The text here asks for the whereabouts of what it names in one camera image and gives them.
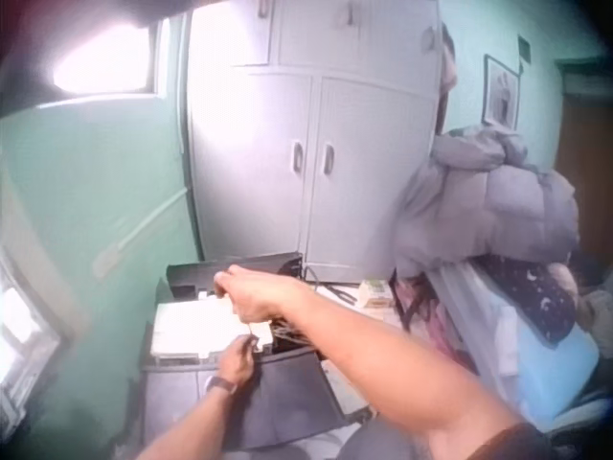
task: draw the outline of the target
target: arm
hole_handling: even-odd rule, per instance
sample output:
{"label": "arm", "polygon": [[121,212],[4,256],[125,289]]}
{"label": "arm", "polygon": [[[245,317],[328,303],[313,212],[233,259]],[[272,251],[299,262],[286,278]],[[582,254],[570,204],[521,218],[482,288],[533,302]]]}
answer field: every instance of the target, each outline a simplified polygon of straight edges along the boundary
{"label": "arm", "polygon": [[425,434],[436,459],[465,459],[520,422],[458,364],[297,280],[233,266],[216,282],[243,321],[293,323],[384,416]]}
{"label": "arm", "polygon": [[[253,374],[253,345],[252,336],[241,336],[221,357],[217,375],[237,385],[238,391]],[[217,459],[232,398],[223,388],[211,388],[185,419],[155,440],[138,460]]]}

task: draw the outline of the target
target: wristwatch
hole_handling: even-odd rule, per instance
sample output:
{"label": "wristwatch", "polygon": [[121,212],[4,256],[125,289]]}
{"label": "wristwatch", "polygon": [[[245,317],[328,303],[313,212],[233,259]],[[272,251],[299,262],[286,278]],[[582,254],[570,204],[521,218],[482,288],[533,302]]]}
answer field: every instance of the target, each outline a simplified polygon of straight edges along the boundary
{"label": "wristwatch", "polygon": [[226,390],[231,395],[234,395],[236,393],[236,391],[237,391],[237,388],[238,388],[238,385],[236,385],[235,383],[231,383],[230,381],[226,380],[223,377],[210,376],[207,379],[207,382],[204,385],[204,387],[206,389],[206,392],[208,393],[209,390],[211,388],[213,388],[214,386],[218,386],[219,388],[223,388],[224,390]]}

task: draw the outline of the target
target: dark blue pillow with moon print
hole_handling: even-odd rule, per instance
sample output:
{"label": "dark blue pillow with moon print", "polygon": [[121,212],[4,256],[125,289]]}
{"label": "dark blue pillow with moon print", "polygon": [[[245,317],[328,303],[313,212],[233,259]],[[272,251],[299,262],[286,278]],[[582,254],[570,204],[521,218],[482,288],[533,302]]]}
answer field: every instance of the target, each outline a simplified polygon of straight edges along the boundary
{"label": "dark blue pillow with moon print", "polygon": [[556,345],[573,329],[575,303],[544,264],[486,255],[473,261],[501,288],[543,337]]}

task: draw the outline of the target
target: light blue cushion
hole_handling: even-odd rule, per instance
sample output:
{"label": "light blue cushion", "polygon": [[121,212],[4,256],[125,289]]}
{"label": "light blue cushion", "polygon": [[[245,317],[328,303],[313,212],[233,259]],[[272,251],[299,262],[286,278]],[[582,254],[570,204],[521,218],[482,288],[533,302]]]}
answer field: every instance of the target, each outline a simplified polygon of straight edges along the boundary
{"label": "light blue cushion", "polygon": [[527,416],[539,428],[549,426],[588,381],[599,351],[577,324],[555,348],[540,341],[519,320],[519,393]]}

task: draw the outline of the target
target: window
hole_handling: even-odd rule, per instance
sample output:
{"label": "window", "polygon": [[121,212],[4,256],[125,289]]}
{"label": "window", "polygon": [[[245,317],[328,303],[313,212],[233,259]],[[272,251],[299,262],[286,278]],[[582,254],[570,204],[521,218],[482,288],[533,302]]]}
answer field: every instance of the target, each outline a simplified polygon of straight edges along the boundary
{"label": "window", "polygon": [[157,26],[118,25],[80,45],[54,69],[54,84],[73,94],[152,92]]}
{"label": "window", "polygon": [[0,288],[0,441],[6,441],[25,416],[25,403],[60,339],[3,264]]}

